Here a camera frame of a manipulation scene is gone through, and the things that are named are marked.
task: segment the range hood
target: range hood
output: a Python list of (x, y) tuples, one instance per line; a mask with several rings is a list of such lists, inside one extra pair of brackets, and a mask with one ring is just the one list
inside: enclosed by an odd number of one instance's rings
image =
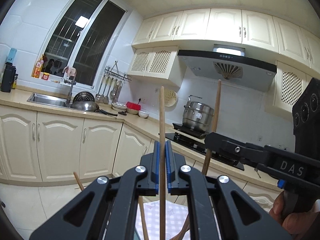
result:
[(267, 92), (277, 67), (261, 60), (201, 50), (179, 50), (178, 57), (196, 76), (227, 80), (230, 83)]

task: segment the countertop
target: countertop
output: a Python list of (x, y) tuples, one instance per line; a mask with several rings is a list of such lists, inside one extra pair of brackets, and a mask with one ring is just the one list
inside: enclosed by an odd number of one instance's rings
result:
[[(112, 117), (100, 113), (84, 112), (79, 110), (73, 110), (69, 108), (60, 108), (54, 106), (46, 106), (37, 103), (27, 102), (28, 98), (32, 95), (32, 92), (15, 89), (11, 93), (0, 92), (0, 105), (11, 106), (26, 110), (44, 112), (49, 114), (60, 114), (72, 117), (80, 118), (89, 118), (96, 120), (105, 120), (105, 121), (114, 121), (114, 122), (123, 122), (126, 125), (134, 128), (135, 130), (141, 132), (142, 134), (150, 137), (153, 140), (159, 140), (159, 122), (154, 119), (143, 119), (138, 115), (127, 114), (118, 115), (118, 117)], [(110, 113), (117, 114), (116, 111), (110, 108), (110, 105), (99, 104), (100, 109), (106, 110)], [(165, 132), (174, 132), (175, 130), (171, 125), (166, 125)], [(193, 150), (190, 150), (184, 146), (181, 146), (175, 142), (172, 142), (172, 149), (178, 153), (181, 153), (191, 159), (194, 159), (198, 162), (204, 162), (204, 155), (201, 155)], [(250, 183), (266, 187), (271, 190), (279, 191), (281, 190), (277, 187), (277, 180), (270, 177), (268, 174), (259, 171), (261, 178), (250, 166), (244, 165), (244, 171), (241, 171), (237, 168), (230, 167), (226, 164), (218, 162), (211, 159), (210, 167), (220, 171), (223, 174), (228, 174), (239, 179), (248, 181)]]

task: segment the sink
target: sink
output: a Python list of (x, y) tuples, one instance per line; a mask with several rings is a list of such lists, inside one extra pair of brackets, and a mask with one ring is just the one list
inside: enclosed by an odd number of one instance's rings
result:
[(47, 106), (57, 106), (57, 107), (66, 107), (69, 108), (70, 106), (66, 103), (65, 98), (57, 98), (42, 94), (33, 93), (27, 102), (33, 102), (37, 104), (47, 105)]

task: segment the stove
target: stove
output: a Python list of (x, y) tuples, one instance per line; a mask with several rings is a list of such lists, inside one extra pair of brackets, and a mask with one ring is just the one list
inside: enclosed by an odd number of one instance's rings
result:
[[(191, 150), (194, 150), (202, 155), (205, 155), (207, 152), (207, 149), (206, 149), (204, 143), (198, 142), (198, 141), (196, 141), (192, 138), (189, 138), (187, 136), (184, 136), (182, 134), (166, 133), (165, 137), (173, 142), (176, 142), (180, 145), (183, 145), (184, 147), (187, 147)], [(224, 156), (221, 156), (219, 153), (212, 153), (211, 158), (244, 171), (244, 166), (242, 163), (235, 161), (235, 160), (228, 159)]]
[(207, 134), (209, 134), (208, 132), (200, 132), (197, 130), (193, 130), (189, 127), (184, 126), (182, 123), (173, 123), (173, 128), (175, 130), (184, 132), (188, 135), (191, 135), (191, 136), (199, 138), (199, 139), (204, 139), (207, 136)]

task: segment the floor tile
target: floor tile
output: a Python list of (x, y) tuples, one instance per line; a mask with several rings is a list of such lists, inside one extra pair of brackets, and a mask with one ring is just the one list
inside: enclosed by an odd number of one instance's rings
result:
[(31, 233), (33, 232), (33, 230), (26, 230), (20, 228), (16, 228), (16, 230), (24, 240), (29, 240)]
[(38, 187), (22, 187), (0, 183), (4, 211), (16, 228), (35, 230), (46, 221)]
[(54, 215), (71, 199), (78, 195), (81, 190), (77, 184), (55, 187), (39, 187), (40, 197), (47, 218)]

